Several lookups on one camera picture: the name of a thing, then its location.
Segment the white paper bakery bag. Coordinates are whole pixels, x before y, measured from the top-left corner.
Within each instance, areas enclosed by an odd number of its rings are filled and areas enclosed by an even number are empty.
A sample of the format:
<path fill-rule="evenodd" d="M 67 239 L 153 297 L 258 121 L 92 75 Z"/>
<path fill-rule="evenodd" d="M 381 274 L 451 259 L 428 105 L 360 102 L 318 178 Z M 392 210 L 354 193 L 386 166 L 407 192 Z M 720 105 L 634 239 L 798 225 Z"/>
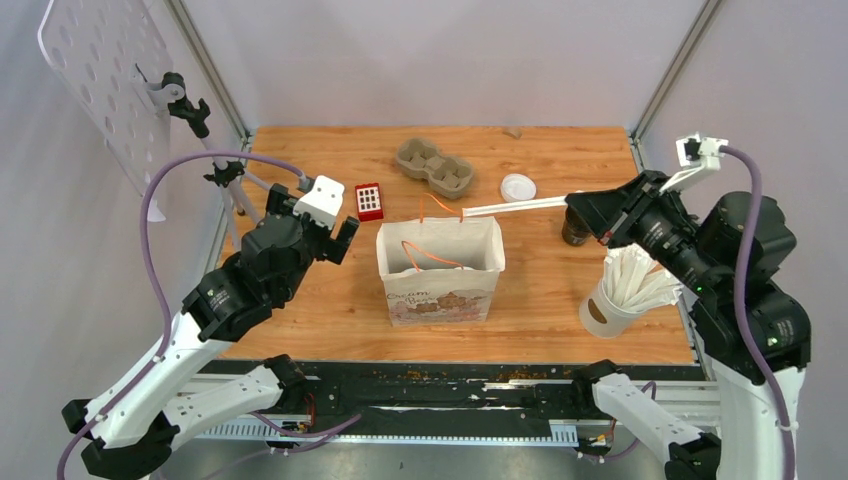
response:
<path fill-rule="evenodd" d="M 483 322 L 506 269 L 502 230 L 492 217 L 469 217 L 432 194 L 414 220 L 381 225 L 378 273 L 394 327 Z"/>

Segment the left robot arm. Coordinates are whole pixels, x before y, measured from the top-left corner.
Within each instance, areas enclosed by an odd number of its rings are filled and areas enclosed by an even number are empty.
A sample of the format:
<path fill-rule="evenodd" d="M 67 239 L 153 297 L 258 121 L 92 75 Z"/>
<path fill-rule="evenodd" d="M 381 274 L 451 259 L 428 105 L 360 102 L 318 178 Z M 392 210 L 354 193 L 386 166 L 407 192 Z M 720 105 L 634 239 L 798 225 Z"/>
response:
<path fill-rule="evenodd" d="M 91 475 L 139 479 L 216 425 L 274 406 L 293 413 L 304 405 L 306 378 L 288 355 L 201 393 L 181 390 L 290 302 L 313 263 L 342 262 L 359 226 L 352 217 L 338 220 L 344 192 L 326 176 L 301 196 L 272 186 L 264 218 L 243 236 L 239 251 L 185 297 L 160 342 L 106 392 L 63 408 L 68 429 L 88 439 L 81 458 Z"/>

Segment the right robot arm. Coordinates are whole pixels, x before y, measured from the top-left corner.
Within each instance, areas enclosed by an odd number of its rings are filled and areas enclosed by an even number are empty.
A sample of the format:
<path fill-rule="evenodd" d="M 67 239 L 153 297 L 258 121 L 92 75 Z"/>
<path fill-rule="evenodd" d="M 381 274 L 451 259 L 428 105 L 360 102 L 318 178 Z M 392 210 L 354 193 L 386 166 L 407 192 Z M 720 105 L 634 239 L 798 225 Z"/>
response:
<path fill-rule="evenodd" d="M 747 191 L 721 196 L 702 222 L 691 218 L 673 178 L 659 171 L 612 190 L 571 193 L 565 202 L 600 244 L 639 246 L 695 295 L 690 315 L 713 364 L 721 431 L 676 426 L 652 399 L 625 399 L 613 387 L 608 361 L 572 388 L 575 411 L 632 418 L 633 435 L 669 479 L 795 478 L 811 322 L 774 282 L 797 241 L 760 178 Z"/>

